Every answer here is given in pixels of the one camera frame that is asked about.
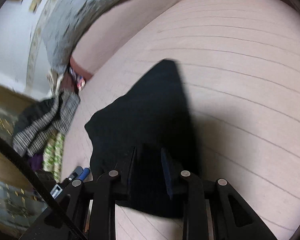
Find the light blue cloth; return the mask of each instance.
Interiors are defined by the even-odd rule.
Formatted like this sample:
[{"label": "light blue cloth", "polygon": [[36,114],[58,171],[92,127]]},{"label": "light blue cloth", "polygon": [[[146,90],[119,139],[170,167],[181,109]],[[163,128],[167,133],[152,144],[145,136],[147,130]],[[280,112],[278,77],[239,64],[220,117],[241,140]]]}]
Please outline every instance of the light blue cloth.
[{"label": "light blue cloth", "polygon": [[42,30],[50,66],[62,74],[83,33],[119,0],[59,0]]}]

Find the gray fabric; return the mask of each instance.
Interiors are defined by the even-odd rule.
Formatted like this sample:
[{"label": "gray fabric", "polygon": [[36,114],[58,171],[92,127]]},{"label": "gray fabric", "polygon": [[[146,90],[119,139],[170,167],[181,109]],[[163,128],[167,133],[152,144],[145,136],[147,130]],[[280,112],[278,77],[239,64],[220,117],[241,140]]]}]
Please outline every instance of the gray fabric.
[{"label": "gray fabric", "polygon": [[27,153],[31,157],[44,148],[54,130],[65,135],[79,103],[77,94],[61,89],[51,110],[13,137],[13,149],[21,156]]},{"label": "gray fabric", "polygon": [[42,30],[51,67],[64,73],[83,33],[119,0],[59,0]]}]

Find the wall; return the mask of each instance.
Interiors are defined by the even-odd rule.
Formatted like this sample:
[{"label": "wall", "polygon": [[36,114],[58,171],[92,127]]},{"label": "wall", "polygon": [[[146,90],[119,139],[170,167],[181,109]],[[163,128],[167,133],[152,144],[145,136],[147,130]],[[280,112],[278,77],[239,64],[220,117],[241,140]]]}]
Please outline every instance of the wall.
[{"label": "wall", "polygon": [[[0,9],[0,84],[19,93],[24,93],[30,42],[47,0],[42,0],[35,14],[28,11],[31,1],[7,0]],[[38,66],[42,68],[35,70],[39,86],[29,96],[40,100],[49,91],[45,74],[50,66]]]}]

